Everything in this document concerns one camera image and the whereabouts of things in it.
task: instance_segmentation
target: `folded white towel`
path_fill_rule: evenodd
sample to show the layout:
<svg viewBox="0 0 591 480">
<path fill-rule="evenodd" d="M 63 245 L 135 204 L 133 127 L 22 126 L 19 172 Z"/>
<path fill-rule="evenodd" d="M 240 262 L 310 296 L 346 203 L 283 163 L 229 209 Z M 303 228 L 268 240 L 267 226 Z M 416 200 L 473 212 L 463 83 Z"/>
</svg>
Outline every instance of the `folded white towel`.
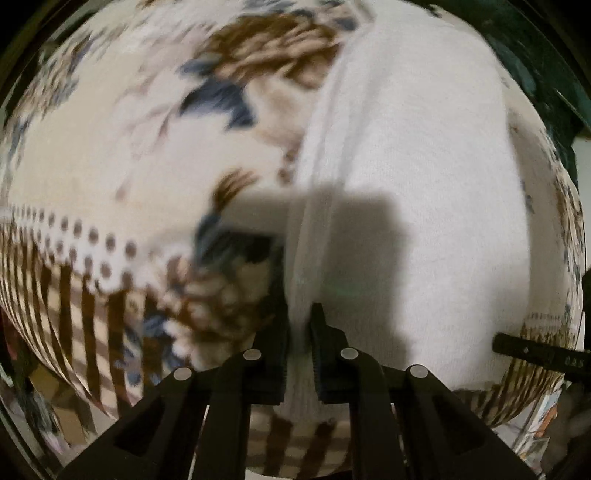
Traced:
<svg viewBox="0 0 591 480">
<path fill-rule="evenodd" d="M 293 420 L 323 418 L 304 327 L 321 301 L 353 346 L 449 388 L 499 382 L 519 334 L 530 239 L 498 61 L 403 2 L 351 39 L 304 140 L 287 235 Z"/>
</svg>

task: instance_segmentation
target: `blue floral pattern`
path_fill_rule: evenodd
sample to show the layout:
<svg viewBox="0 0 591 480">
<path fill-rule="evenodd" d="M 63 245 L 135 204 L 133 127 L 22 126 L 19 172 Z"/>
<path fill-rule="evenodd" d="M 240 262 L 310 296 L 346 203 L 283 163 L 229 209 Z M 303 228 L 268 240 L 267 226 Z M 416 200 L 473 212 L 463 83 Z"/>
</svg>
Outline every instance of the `blue floral pattern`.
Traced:
<svg viewBox="0 0 591 480">
<path fill-rule="evenodd" d="M 172 348 L 171 338 L 164 330 L 164 325 L 168 316 L 162 311 L 156 311 L 146 316 L 140 325 L 133 329 L 125 326 L 124 358 L 122 361 L 115 361 L 114 366 L 125 371 L 125 376 L 129 384 L 133 387 L 139 385 L 142 381 L 142 344 L 144 338 L 158 339 L 162 344 L 162 363 L 164 369 L 173 371 L 182 367 L 185 362 L 178 358 Z M 157 385 L 162 381 L 162 377 L 150 373 L 150 382 Z"/>
</svg>

